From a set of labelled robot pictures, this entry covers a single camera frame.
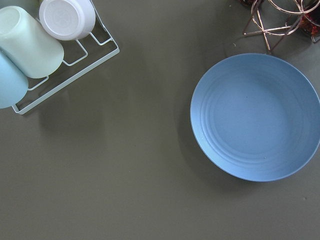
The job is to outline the blue plastic plate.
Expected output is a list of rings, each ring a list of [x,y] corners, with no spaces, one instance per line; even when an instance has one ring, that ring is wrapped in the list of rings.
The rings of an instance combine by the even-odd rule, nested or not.
[[[320,100],[305,75],[266,54],[244,53],[212,66],[190,104],[195,139],[220,169],[271,182],[302,169],[320,144]]]

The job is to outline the white plastic cup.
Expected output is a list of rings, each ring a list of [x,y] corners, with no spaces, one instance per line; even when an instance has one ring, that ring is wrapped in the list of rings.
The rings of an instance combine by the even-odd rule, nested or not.
[[[89,0],[43,0],[39,20],[52,37],[71,41],[89,35],[95,26],[96,14]]]

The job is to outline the light blue plastic cup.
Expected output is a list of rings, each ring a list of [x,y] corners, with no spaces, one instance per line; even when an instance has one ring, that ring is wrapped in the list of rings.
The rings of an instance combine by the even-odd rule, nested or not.
[[[26,95],[28,87],[27,77],[0,52],[0,108],[8,108],[18,103]]]

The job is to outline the pale green plastic cup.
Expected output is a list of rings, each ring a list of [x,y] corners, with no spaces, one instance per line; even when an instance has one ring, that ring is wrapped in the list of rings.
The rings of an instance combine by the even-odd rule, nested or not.
[[[51,75],[64,59],[60,42],[19,6],[0,9],[0,48],[32,79]]]

